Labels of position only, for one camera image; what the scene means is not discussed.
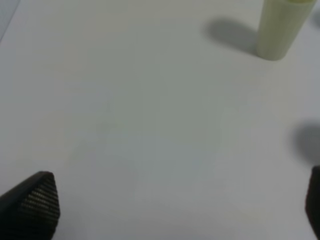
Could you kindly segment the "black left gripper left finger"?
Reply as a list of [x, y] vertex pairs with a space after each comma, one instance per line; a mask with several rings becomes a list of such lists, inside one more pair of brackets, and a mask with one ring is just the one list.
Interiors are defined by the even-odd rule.
[[55, 176], [39, 171], [0, 196], [0, 238], [51, 240], [60, 215]]

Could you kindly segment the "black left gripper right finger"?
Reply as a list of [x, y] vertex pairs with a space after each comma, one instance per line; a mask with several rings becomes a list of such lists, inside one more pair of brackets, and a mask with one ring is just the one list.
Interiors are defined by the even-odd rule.
[[314, 166], [308, 184], [305, 198], [305, 212], [309, 224], [315, 234], [320, 239], [320, 166]]

